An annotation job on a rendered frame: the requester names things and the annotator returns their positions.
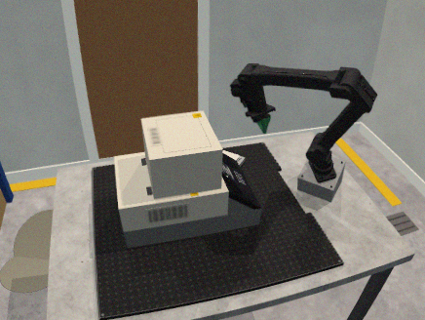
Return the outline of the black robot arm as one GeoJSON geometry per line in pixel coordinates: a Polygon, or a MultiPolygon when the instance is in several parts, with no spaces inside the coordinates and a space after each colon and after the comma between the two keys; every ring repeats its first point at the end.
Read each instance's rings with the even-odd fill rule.
{"type": "Polygon", "coordinates": [[[339,70],[323,71],[248,63],[238,75],[238,80],[231,83],[231,94],[233,97],[240,97],[243,106],[248,107],[251,113],[251,100],[261,100],[265,96],[263,87],[259,86],[322,90],[329,92],[332,98],[349,100],[328,129],[314,136],[306,152],[313,174],[317,182],[321,183],[336,179],[330,149],[364,113],[370,113],[377,97],[360,70],[352,68],[340,67],[339,70]]]}

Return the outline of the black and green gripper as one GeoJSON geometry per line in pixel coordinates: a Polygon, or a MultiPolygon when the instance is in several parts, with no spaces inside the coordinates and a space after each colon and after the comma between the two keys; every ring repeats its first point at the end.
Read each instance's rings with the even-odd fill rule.
{"type": "Polygon", "coordinates": [[[266,104],[265,96],[261,100],[251,100],[251,106],[253,113],[247,111],[246,116],[251,117],[254,123],[260,127],[263,134],[266,134],[267,127],[271,119],[271,115],[268,114],[271,111],[276,111],[275,107],[266,104]],[[263,128],[263,130],[262,130],[263,128]]]}

